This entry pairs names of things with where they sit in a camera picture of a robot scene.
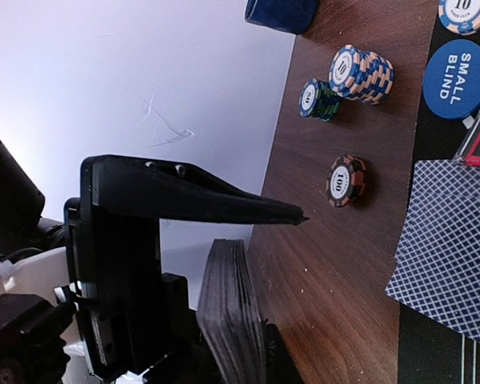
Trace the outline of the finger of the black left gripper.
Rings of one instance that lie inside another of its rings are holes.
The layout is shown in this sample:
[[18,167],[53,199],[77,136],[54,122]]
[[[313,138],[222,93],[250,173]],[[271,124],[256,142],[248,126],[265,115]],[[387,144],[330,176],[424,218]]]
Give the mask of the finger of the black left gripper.
[[240,190],[189,163],[100,155],[81,165],[81,206],[133,218],[299,225],[301,207]]

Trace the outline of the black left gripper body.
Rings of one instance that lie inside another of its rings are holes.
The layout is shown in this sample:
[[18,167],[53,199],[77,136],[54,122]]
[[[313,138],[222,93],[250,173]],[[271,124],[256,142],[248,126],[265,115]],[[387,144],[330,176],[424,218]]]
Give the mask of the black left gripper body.
[[192,343],[185,277],[162,272],[159,220],[64,206],[66,257],[90,372],[115,380],[182,360]]

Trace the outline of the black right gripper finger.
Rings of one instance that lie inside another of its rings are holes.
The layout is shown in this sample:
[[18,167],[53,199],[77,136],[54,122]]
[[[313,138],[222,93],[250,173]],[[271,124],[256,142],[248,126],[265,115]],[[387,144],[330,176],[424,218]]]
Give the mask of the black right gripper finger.
[[273,323],[264,320],[266,344],[266,382],[268,384],[303,384],[285,341]]

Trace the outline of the blue-backed playing card deck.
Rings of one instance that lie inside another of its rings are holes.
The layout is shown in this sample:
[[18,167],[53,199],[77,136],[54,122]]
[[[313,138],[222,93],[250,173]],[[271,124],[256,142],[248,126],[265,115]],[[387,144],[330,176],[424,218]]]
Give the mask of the blue-backed playing card deck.
[[225,383],[267,382],[264,325],[242,240],[213,241],[196,318]]

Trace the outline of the blue round blind button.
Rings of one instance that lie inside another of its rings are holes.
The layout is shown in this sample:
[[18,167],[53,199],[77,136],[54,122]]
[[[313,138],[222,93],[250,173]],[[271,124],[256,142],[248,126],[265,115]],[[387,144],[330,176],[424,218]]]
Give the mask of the blue round blind button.
[[463,120],[480,107],[480,46],[455,39],[428,61],[422,85],[429,109],[447,120]]

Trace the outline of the single blue-white poker chip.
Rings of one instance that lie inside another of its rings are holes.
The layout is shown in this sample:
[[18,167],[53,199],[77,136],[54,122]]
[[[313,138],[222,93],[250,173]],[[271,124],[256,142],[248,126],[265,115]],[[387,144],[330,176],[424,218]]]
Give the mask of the single blue-white poker chip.
[[475,34],[480,30],[480,0],[441,0],[438,17],[450,32],[462,36]]

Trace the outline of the black round poker mat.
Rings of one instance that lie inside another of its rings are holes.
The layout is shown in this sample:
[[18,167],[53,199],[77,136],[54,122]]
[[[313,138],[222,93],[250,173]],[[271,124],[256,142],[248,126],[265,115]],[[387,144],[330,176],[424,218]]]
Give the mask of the black round poker mat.
[[480,91],[459,120],[421,102],[410,200],[386,293],[400,383],[480,383]]

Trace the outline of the red poker chip stack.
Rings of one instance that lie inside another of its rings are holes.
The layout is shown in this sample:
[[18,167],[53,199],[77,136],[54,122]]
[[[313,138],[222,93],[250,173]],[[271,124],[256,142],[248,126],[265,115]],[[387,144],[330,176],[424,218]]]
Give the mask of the red poker chip stack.
[[366,164],[350,154],[337,157],[330,166],[326,179],[329,204],[343,208],[362,196],[366,188]]

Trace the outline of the green 50 poker chip stack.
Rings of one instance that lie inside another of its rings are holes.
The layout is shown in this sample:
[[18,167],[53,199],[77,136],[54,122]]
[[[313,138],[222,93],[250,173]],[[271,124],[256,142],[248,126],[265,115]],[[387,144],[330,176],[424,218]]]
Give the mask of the green 50 poker chip stack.
[[313,118],[322,122],[330,122],[340,107],[340,97],[323,80],[310,78],[298,101],[298,111],[303,118]]

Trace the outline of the dark blue ceramic mug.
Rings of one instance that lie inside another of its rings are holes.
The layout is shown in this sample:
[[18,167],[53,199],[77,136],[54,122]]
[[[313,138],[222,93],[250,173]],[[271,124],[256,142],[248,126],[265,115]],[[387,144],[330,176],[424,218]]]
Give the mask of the dark blue ceramic mug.
[[249,0],[244,20],[294,35],[305,33],[319,7],[318,0]]

